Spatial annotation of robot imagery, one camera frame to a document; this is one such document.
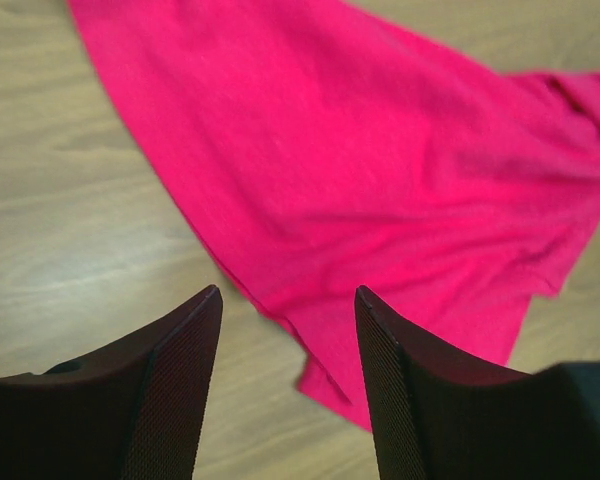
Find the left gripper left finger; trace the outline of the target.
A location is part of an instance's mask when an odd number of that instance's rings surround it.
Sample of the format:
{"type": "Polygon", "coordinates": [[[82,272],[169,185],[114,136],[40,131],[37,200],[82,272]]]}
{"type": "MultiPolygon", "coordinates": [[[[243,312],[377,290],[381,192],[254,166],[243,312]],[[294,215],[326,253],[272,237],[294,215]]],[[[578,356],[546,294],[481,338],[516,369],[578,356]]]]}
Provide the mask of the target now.
{"type": "Polygon", "coordinates": [[[0,378],[0,479],[189,479],[219,341],[209,286],[41,374],[0,378]]]}

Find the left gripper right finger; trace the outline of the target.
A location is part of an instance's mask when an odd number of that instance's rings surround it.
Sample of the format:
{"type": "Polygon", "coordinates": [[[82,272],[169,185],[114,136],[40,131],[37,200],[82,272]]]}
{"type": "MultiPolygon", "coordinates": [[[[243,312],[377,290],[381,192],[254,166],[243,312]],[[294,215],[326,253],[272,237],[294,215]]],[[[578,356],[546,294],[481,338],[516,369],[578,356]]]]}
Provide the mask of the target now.
{"type": "Polygon", "coordinates": [[[600,361],[502,367],[366,287],[355,315],[381,478],[600,479],[600,361]]]}

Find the magenta t shirt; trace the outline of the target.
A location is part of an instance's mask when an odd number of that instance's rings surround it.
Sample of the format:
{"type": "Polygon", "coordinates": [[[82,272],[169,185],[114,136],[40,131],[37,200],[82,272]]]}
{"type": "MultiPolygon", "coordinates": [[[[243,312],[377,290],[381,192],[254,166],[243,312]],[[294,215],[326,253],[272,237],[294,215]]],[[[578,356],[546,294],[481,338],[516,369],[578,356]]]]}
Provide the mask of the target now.
{"type": "Polygon", "coordinates": [[[600,222],[600,72],[499,74],[341,1],[74,1],[119,115],[237,288],[371,425],[353,311],[505,364],[600,222]]]}

